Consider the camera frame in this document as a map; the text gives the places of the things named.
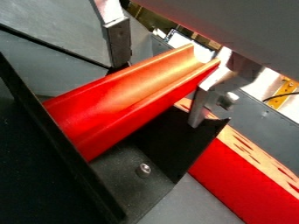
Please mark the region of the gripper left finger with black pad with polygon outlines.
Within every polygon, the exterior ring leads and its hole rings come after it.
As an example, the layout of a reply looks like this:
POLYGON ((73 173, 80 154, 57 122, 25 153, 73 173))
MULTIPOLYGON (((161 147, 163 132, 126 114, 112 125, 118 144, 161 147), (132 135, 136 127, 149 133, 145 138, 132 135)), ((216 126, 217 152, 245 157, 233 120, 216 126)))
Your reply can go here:
POLYGON ((113 68, 130 60, 130 28, 118 0, 89 0, 98 14, 106 37, 106 49, 113 68))

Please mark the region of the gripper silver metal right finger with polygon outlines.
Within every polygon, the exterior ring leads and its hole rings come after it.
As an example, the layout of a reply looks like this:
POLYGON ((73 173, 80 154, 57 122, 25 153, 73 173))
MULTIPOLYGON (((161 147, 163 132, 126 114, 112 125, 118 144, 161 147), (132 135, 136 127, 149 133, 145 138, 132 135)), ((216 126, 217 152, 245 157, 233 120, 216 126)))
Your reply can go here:
POLYGON ((220 60, 219 68, 199 84, 188 117, 188 124, 196 128, 215 106, 229 110, 239 96, 233 90, 253 82, 264 67, 239 53, 221 47, 216 54, 220 60))

